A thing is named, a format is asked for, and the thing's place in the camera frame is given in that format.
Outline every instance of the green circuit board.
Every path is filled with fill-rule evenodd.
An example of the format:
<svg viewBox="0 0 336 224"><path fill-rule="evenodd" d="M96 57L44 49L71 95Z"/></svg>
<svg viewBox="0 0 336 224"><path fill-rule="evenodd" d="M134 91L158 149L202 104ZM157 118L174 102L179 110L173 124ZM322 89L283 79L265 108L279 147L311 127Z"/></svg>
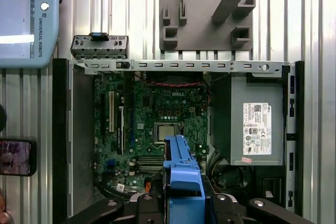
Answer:
<svg viewBox="0 0 336 224"><path fill-rule="evenodd" d="M125 72L96 76L94 88L94 170L102 183L143 191L145 178L162 172L166 135L183 134L205 172L206 87L159 87Z"/></svg>

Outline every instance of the expansion slot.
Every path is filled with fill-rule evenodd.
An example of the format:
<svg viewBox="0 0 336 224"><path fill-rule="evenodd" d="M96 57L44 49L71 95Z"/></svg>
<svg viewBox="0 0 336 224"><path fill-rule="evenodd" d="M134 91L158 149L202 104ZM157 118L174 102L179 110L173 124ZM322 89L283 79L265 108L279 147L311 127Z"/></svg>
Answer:
<svg viewBox="0 0 336 224"><path fill-rule="evenodd" d="M102 143L105 144L106 135L106 94L100 94L100 135Z"/></svg>
<svg viewBox="0 0 336 224"><path fill-rule="evenodd" d="M109 124L110 124L110 132L114 132L114 91L109 92Z"/></svg>
<svg viewBox="0 0 336 224"><path fill-rule="evenodd" d="M124 155L124 106L119 106L117 118L117 154Z"/></svg>

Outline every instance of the metal bolt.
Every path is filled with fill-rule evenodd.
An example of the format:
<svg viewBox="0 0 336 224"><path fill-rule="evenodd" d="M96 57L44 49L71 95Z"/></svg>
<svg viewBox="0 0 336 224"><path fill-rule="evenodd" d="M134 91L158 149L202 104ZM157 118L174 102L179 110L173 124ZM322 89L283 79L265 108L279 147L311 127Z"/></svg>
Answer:
<svg viewBox="0 0 336 224"><path fill-rule="evenodd" d="M225 196L223 194L218 194L217 198L220 200L225 200Z"/></svg>
<svg viewBox="0 0 336 224"><path fill-rule="evenodd" d="M149 195L146 195L143 197L144 199L152 199L153 197L152 196L149 196Z"/></svg>
<svg viewBox="0 0 336 224"><path fill-rule="evenodd" d="M110 202L107 204L109 207L114 207L117 205L116 202L114 202L113 200L110 200Z"/></svg>
<svg viewBox="0 0 336 224"><path fill-rule="evenodd" d="M258 207L263 207L265 204L262 202L262 201L260 201L260 200L255 200L254 202L253 202L253 204L254 205L257 205Z"/></svg>

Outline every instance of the barcode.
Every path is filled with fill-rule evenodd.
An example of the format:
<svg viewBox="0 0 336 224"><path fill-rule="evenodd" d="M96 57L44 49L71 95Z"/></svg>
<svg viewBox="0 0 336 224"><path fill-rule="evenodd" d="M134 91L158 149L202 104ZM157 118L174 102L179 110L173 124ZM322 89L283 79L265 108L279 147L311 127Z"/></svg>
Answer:
<svg viewBox="0 0 336 224"><path fill-rule="evenodd" d="M261 105L254 105L255 112L261 112Z"/></svg>

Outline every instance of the red wire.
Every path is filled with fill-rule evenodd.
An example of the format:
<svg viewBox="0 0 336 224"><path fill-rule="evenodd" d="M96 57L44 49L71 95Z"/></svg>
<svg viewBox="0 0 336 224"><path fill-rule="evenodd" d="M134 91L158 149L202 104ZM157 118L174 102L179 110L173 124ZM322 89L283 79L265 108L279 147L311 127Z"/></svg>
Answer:
<svg viewBox="0 0 336 224"><path fill-rule="evenodd" d="M185 87L191 87L191 86L196 86L199 84L202 84L202 82L193 82L193 83L188 83L188 84L180 84L180 85L174 85L174 84L165 84L165 83L159 83L159 82L155 82L155 81L147 81L144 80L142 77L135 75L136 77L138 77L140 80L150 83L150 84L154 84L157 86L163 86L163 87L170 87L170 88L185 88Z"/></svg>

